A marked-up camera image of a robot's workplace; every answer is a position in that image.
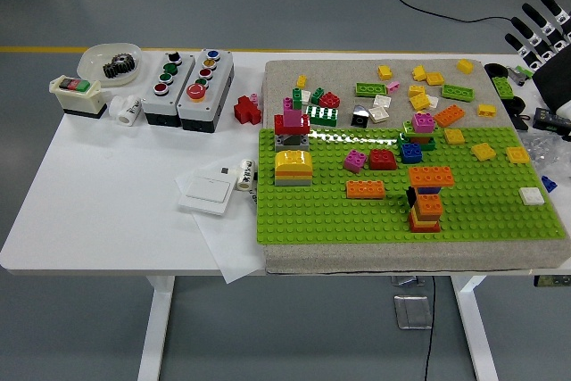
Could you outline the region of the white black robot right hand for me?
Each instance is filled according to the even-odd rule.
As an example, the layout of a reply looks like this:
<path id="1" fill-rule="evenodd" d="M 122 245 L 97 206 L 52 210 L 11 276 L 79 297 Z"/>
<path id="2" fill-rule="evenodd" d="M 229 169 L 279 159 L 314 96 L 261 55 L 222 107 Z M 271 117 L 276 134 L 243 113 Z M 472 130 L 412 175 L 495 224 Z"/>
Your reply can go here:
<path id="1" fill-rule="evenodd" d="M 552 14 L 548 21 L 528 3 L 523 12 L 539 28 L 540 34 L 512 17 L 510 22 L 524 38 L 520 42 L 508 33 L 505 40 L 531 68 L 533 81 L 547 107 L 558 116 L 570 118 L 570 13 L 555 0 L 540 0 Z"/>

